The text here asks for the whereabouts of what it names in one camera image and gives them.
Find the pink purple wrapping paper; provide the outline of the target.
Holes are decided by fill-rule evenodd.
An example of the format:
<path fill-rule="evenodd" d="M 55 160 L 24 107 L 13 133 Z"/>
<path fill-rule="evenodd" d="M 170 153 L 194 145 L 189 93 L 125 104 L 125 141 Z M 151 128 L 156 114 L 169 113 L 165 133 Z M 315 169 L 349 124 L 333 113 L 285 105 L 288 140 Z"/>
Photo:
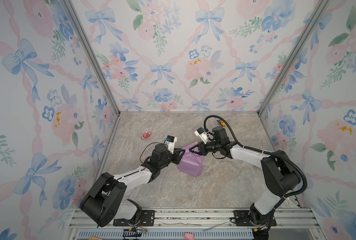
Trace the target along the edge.
<path fill-rule="evenodd" d="M 185 153 L 178 164 L 178 169 L 188 175 L 193 177 L 199 177 L 203 171 L 203 161 L 204 156 L 194 154 L 189 151 L 190 148 L 196 146 L 198 143 L 195 142 L 191 145 L 184 147 Z"/>

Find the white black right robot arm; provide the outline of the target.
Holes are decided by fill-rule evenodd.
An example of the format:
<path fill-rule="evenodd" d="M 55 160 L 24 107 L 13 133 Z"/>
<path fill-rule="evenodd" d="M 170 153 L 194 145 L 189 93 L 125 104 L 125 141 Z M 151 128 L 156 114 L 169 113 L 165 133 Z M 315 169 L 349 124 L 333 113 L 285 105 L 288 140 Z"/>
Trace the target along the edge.
<path fill-rule="evenodd" d="M 303 193 L 308 186 L 303 171 L 283 151 L 268 152 L 238 144 L 237 142 L 200 142 L 189 148 L 199 156 L 220 153 L 222 156 L 241 160 L 262 170 L 266 188 L 250 207 L 244 219 L 234 217 L 233 223 L 249 221 L 254 226 L 269 227 L 276 209 L 290 196 Z"/>

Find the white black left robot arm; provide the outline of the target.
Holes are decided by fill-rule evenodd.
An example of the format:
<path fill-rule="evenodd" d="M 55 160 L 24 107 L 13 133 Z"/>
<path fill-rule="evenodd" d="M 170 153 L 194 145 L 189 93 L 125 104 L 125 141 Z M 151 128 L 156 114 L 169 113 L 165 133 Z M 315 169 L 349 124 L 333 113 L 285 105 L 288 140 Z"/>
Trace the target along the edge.
<path fill-rule="evenodd" d="M 170 151 L 166 145 L 158 144 L 152 155 L 135 170 L 115 176 L 101 174 L 79 208 L 98 227 L 105 227 L 111 221 L 138 226 L 142 221 L 142 207 L 133 200 L 125 199 L 125 195 L 136 187 L 151 183 L 169 164 L 178 165 L 185 152 L 186 150 L 179 148 Z"/>

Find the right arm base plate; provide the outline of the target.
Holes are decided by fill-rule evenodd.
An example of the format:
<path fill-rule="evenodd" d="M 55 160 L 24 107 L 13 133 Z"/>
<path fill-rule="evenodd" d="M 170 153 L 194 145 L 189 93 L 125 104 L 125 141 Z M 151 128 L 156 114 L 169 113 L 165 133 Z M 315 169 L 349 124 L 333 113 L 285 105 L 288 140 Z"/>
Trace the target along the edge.
<path fill-rule="evenodd" d="M 258 211 L 251 210 L 235 210 L 234 216 L 230 219 L 231 223 L 238 227 L 267 227 L 269 223 L 271 226 L 277 226 L 275 217 L 268 213 L 266 215 L 260 214 Z"/>

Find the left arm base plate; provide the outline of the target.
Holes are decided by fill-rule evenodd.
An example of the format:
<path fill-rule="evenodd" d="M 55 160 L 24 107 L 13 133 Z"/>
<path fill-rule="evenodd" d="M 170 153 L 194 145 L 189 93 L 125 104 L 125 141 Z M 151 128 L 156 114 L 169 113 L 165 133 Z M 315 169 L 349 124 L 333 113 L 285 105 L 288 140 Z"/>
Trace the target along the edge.
<path fill-rule="evenodd" d="M 113 226 L 115 227 L 152 227 L 155 221 L 154 210 L 137 211 L 135 216 L 130 220 L 114 219 Z"/>

